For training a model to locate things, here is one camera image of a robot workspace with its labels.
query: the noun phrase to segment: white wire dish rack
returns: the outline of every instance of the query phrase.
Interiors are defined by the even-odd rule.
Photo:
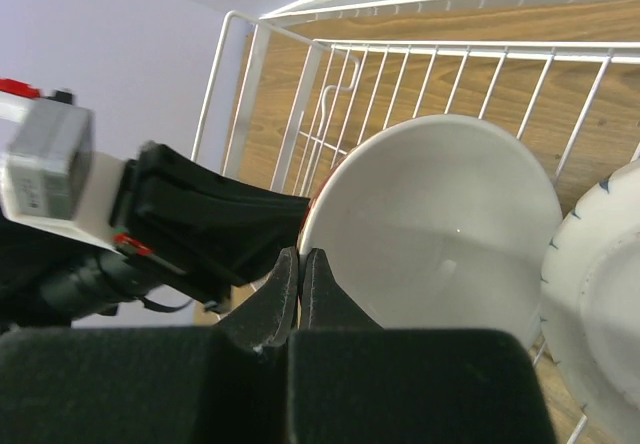
[[[376,132],[419,115],[470,114],[507,128],[529,146],[548,170],[566,213],[591,185],[640,153],[636,99],[624,97],[633,95],[628,77],[640,72],[640,42],[310,40],[283,26],[329,17],[579,1],[591,0],[396,0],[269,21],[232,12],[223,26],[192,158],[198,157],[229,24],[242,19],[254,24],[255,32],[225,175],[309,195],[341,156]],[[299,55],[306,57],[295,71],[289,53],[270,56],[275,35],[304,48]],[[287,81],[284,76],[284,84],[264,81],[270,59],[293,76],[286,109],[269,107],[272,95],[282,102]],[[276,122],[282,124],[270,131]],[[259,172],[247,177],[247,168]],[[539,341],[532,351],[534,365],[545,347]],[[568,442],[578,441],[587,418],[574,424]],[[598,437],[589,442],[599,442]]]

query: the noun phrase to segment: wooden surface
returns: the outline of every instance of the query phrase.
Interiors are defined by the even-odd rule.
[[[638,15],[640,0],[322,21],[297,26],[294,30],[309,37],[343,39],[640,41]],[[239,176],[245,182],[263,187],[269,187],[271,183],[306,50],[306,46],[289,38],[278,35],[272,37]],[[412,56],[409,59],[390,116],[391,124],[412,116],[429,59],[429,56]],[[393,55],[386,62],[364,130],[364,139],[382,128],[402,60],[403,56]],[[326,137],[328,144],[336,145],[342,134],[341,149],[349,150],[356,145],[380,62],[381,55],[367,58],[348,119],[346,111],[351,94],[339,93]],[[444,111],[459,65],[460,58],[457,57],[436,59],[419,115]],[[478,115],[495,66],[495,59],[469,60],[460,80],[452,113]],[[507,60],[485,119],[515,133],[542,66],[542,62]],[[558,62],[552,65],[523,137],[523,142],[536,154],[550,176],[553,176],[558,165],[598,68],[599,64],[587,63]],[[341,69],[342,60],[335,59],[330,67],[328,83],[338,82]],[[345,68],[345,83],[352,71],[351,65]],[[311,125],[323,72],[316,80],[303,120],[303,131],[308,131]],[[558,182],[558,195],[565,213],[586,190],[631,158],[640,141],[638,96],[640,66],[611,65]],[[332,98],[333,94],[330,94],[329,104]],[[301,162],[306,165],[309,160],[309,152],[307,158],[302,160],[305,141],[302,137],[298,139],[287,179],[287,192],[293,191]],[[320,154],[312,190],[326,176],[333,157],[334,151],[326,148]],[[239,291],[234,298],[236,304],[249,294],[247,289]],[[200,316],[198,320],[201,323],[212,322],[206,316]],[[544,386],[558,440],[564,442],[573,431],[581,412],[565,390],[548,354],[543,357],[537,372]],[[611,441],[589,426],[579,442]]]

